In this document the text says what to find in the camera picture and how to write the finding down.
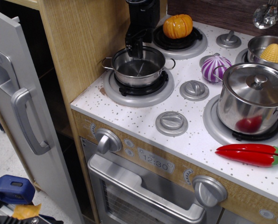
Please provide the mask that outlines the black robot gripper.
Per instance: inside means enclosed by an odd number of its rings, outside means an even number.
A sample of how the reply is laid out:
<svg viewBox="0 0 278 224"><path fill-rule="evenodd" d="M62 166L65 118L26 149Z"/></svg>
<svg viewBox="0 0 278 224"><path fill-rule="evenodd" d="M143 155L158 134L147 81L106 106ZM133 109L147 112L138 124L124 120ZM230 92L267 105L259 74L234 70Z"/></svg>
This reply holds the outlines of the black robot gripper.
<svg viewBox="0 0 278 224"><path fill-rule="evenodd" d="M160 18L159 0L127 0L130 26L125 37L129 57L142 59L143 42L152 42Z"/></svg>

